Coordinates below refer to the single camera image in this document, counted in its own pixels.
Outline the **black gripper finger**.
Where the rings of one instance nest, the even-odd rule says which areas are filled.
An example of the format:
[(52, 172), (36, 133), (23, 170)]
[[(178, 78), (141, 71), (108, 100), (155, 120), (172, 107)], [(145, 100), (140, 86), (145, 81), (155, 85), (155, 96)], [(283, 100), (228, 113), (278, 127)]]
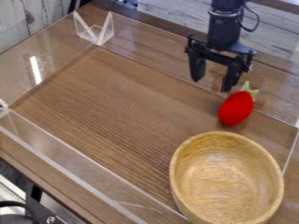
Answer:
[(242, 60), (232, 60), (226, 64), (227, 73), (222, 80), (220, 91), (228, 92), (232, 87), (239, 83), (239, 77), (243, 74), (244, 63)]
[(198, 82), (206, 74), (206, 58), (198, 54), (194, 50), (188, 52), (190, 56), (190, 70), (191, 70), (191, 78), (195, 82)]

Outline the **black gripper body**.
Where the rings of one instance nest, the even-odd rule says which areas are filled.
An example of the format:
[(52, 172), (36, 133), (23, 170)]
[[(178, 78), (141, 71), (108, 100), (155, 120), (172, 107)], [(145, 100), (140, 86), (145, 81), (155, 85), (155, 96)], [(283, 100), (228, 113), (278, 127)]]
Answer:
[(252, 59), (258, 52), (244, 46), (240, 42), (235, 42), (227, 49), (219, 50), (200, 40), (195, 35), (187, 36), (186, 53), (188, 55), (190, 50), (194, 50), (208, 61), (215, 62), (223, 66), (232, 60), (242, 60), (244, 63), (243, 73), (247, 73), (251, 69)]

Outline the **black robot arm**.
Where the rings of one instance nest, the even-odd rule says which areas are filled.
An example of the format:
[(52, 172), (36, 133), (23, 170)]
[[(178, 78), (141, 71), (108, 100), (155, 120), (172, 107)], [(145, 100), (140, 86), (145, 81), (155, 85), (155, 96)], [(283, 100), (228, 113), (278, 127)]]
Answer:
[(191, 79), (198, 82), (206, 75), (207, 61), (227, 67), (222, 92), (228, 92), (239, 83), (243, 73), (251, 69), (258, 52), (239, 42), (240, 30), (254, 32), (259, 26), (258, 13), (248, 7), (250, 0), (211, 0), (207, 40), (194, 34), (187, 37), (186, 53)]

